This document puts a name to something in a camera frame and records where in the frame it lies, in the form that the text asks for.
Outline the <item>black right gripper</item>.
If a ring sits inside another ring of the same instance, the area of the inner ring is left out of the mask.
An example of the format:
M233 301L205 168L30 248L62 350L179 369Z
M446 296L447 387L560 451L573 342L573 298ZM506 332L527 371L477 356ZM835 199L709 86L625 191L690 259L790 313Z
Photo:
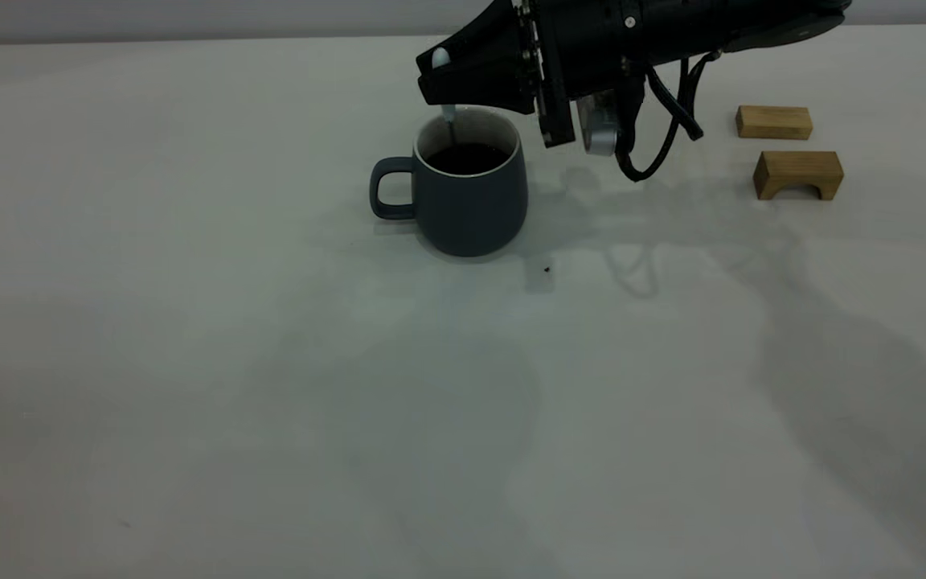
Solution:
M530 89L512 61L535 68L535 110L547 148L576 141L571 103L644 81L641 1L493 1L473 21L416 57L427 104L528 111ZM448 63L434 67L435 51Z

